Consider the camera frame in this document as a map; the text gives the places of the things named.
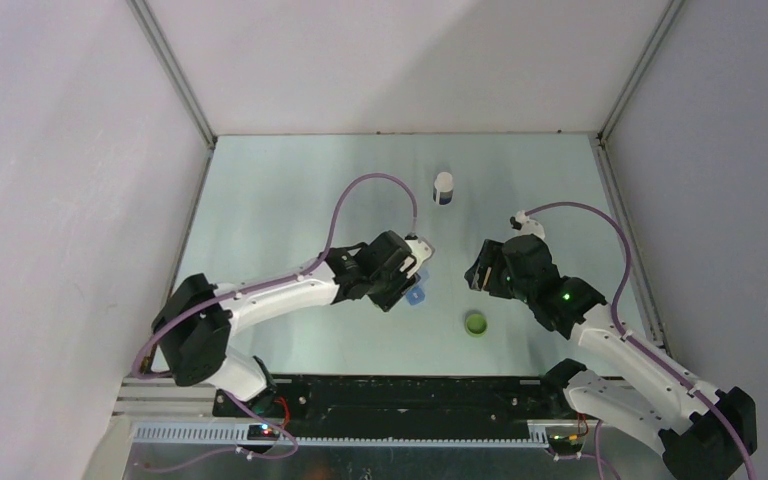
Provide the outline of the blue pill organizer box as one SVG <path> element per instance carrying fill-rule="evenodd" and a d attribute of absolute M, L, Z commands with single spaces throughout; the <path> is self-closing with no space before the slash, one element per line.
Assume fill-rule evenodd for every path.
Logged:
<path fill-rule="evenodd" d="M 415 284 L 405 293 L 404 300 L 410 306 L 417 306 L 426 299 L 424 284 L 429 278 L 429 272 L 426 268 L 421 268 L 415 275 Z"/>

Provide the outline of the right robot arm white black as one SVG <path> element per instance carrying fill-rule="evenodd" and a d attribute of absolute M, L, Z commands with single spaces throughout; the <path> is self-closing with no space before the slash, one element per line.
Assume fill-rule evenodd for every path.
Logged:
<path fill-rule="evenodd" d="M 545 411 L 608 423 L 659 455 L 676 479 L 728 479 L 757 449 L 756 405 L 742 389 L 701 380 L 622 322 L 586 281 L 559 273 L 547 244 L 486 240 L 464 279 L 474 291 L 527 305 L 537 322 L 615 368 L 626 387 L 565 359 L 541 379 Z"/>

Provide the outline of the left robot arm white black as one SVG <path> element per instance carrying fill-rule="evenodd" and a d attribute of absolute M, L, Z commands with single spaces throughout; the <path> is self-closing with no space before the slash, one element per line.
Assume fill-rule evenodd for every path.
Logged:
<path fill-rule="evenodd" d="M 151 324 L 154 345 L 178 387 L 206 383 L 237 399 L 252 416 L 276 403 L 264 362 L 233 353 L 229 343 L 246 329 L 309 307 L 369 299 L 390 311 L 419 281 L 434 249 L 414 234 L 385 231 L 372 242 L 328 247 L 297 271 L 260 282 L 214 284 L 203 274 L 187 277 Z"/>

